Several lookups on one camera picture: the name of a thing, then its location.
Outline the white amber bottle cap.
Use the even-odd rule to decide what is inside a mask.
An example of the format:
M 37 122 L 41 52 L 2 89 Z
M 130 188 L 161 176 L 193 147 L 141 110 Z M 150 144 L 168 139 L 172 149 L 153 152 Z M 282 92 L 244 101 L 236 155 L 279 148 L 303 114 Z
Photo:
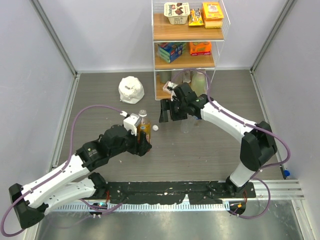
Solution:
M 154 131 L 158 131 L 158 130 L 159 130 L 159 127 L 158 127 L 157 125 L 153 125 L 153 126 L 152 126 L 152 129 L 153 129 Z

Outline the small clear bottle blue cap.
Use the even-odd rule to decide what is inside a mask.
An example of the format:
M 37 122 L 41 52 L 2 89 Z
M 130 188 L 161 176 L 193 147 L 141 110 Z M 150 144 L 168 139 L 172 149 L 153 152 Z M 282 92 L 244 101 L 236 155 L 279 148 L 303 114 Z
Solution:
M 195 126 L 196 120 L 197 119 L 193 116 L 189 116 L 187 119 L 182 120 L 180 124 L 181 132 L 184 134 L 189 133 Z

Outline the amber drink bottle red label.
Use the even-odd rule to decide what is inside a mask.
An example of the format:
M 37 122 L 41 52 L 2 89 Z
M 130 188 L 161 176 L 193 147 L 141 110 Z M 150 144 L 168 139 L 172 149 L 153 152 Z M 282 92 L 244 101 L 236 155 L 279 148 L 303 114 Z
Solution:
M 140 132 L 145 132 L 148 142 L 151 143 L 151 122 L 147 118 L 147 111 L 144 109 L 141 109 L 138 115 L 141 117 L 141 123 L 137 128 L 137 137 L 139 139 Z

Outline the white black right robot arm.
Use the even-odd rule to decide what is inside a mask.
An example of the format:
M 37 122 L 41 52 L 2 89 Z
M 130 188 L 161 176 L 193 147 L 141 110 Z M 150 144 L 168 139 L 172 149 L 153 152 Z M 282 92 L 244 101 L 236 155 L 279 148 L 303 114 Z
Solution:
M 193 116 L 212 123 L 240 143 L 240 163 L 226 179 L 226 193 L 233 198 L 243 193 L 247 182 L 278 151 L 271 126 L 241 118 L 207 94 L 197 95 L 187 83 L 176 86 L 171 98 L 160 101 L 160 123 L 182 121 Z

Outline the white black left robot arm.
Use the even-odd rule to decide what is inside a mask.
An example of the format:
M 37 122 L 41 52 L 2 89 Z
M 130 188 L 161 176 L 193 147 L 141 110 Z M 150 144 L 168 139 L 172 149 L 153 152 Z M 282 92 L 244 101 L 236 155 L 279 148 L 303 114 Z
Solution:
M 40 179 L 26 185 L 13 184 L 9 195 L 20 227 L 24 230 L 34 226 L 51 210 L 68 202 L 102 199 L 107 183 L 95 169 L 124 152 L 141 157 L 151 148 L 145 133 L 137 136 L 122 125 L 113 125 Z

